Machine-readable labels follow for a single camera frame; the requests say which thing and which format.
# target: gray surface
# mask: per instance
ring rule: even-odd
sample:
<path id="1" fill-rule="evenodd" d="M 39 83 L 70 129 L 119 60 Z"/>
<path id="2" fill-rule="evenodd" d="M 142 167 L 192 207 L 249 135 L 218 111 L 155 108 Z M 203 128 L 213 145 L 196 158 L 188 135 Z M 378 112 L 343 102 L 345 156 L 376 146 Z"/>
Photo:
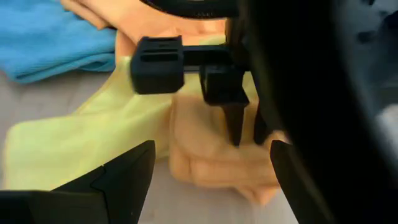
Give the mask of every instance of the gray surface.
<path id="1" fill-rule="evenodd" d="M 0 138 L 15 123 L 71 113 L 109 77 L 71 72 L 31 85 L 0 75 Z M 155 166 L 140 223 L 297 223 L 282 193 L 265 208 L 251 205 L 232 189 L 201 189 L 174 180 L 167 161 Z"/>

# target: blue towel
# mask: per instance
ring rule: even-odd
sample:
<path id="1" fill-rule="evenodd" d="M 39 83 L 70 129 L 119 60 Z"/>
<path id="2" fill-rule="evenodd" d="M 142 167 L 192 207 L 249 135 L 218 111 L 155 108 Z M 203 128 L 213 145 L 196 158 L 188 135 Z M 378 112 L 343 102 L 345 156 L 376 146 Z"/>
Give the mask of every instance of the blue towel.
<path id="1" fill-rule="evenodd" d="M 116 31 L 98 30 L 56 0 L 0 0 L 0 70 L 18 83 L 115 67 Z"/>

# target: orange cloth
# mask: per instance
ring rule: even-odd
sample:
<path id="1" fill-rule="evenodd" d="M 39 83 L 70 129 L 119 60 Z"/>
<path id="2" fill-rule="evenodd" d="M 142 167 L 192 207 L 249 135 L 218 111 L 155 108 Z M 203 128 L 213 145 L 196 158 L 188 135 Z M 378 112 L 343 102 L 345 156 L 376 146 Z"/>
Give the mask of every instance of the orange cloth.
<path id="1" fill-rule="evenodd" d="M 118 29 L 116 61 L 131 56 L 143 36 L 173 37 L 183 35 L 183 44 L 197 45 L 215 34 L 224 34 L 225 21 L 199 21 L 159 12 L 139 0 L 61 0 L 66 10 L 73 11 L 99 29 Z"/>
<path id="2" fill-rule="evenodd" d="M 269 156 L 271 142 L 286 138 L 274 132 L 262 146 L 255 144 L 256 112 L 257 103 L 245 109 L 241 144 L 235 147 L 220 107 L 177 93 L 170 122 L 172 175 L 202 187 L 234 187 L 250 201 L 265 205 L 279 189 Z"/>

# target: folded cloth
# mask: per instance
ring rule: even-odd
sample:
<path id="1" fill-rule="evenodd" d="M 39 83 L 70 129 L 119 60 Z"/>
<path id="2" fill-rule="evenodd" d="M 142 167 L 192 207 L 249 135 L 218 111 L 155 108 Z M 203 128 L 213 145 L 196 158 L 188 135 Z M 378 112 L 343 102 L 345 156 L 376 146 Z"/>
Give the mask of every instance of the folded cloth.
<path id="1" fill-rule="evenodd" d="M 116 59 L 132 55 L 143 36 L 183 35 L 185 45 L 196 45 L 211 35 L 224 34 L 225 30 L 224 20 L 183 19 L 157 11 L 139 0 L 63 0 L 62 4 L 99 29 L 106 26 L 99 20 L 107 21 L 118 29 Z"/>
<path id="2" fill-rule="evenodd" d="M 81 69 L 114 69 L 113 29 L 97 30 L 58 1 L 0 1 L 0 70 L 31 83 Z"/>
<path id="3" fill-rule="evenodd" d="M 220 42 L 223 40 L 219 38 L 208 41 L 209 44 Z M 253 104 L 245 113 L 246 131 L 242 138 L 245 145 L 236 150 L 226 140 L 220 109 L 199 100 L 201 86 L 197 74 L 185 75 L 185 85 L 176 95 L 137 95 L 131 87 L 129 64 L 130 58 L 122 58 L 103 87 L 73 114 L 13 126 L 4 149 L 3 188 L 52 190 L 148 139 L 155 139 L 157 159 L 168 156 L 170 148 L 170 169 L 179 180 L 204 187 L 234 187 L 249 200 L 261 204 L 273 196 L 279 187 L 268 152 L 275 136 L 262 147 L 251 143 L 258 97 L 250 73 L 245 74 L 243 87 Z M 187 117 L 180 116 L 185 111 L 189 112 Z M 192 123 L 188 124 L 187 118 L 192 119 Z M 218 123 L 209 123 L 210 118 L 220 119 L 214 119 Z M 192 133 L 181 129 L 186 125 Z M 205 142 L 203 152 L 189 142 L 189 139 L 198 142 L 206 138 L 210 140 Z M 184 153 L 182 156 L 187 158 L 179 157 L 178 153 Z M 250 166 L 253 169 L 248 169 L 246 166 L 253 160 L 256 160 Z M 186 165 L 187 162 L 198 165 Z M 190 166 L 191 172 L 182 173 Z M 228 175 L 232 171 L 237 179 Z"/>

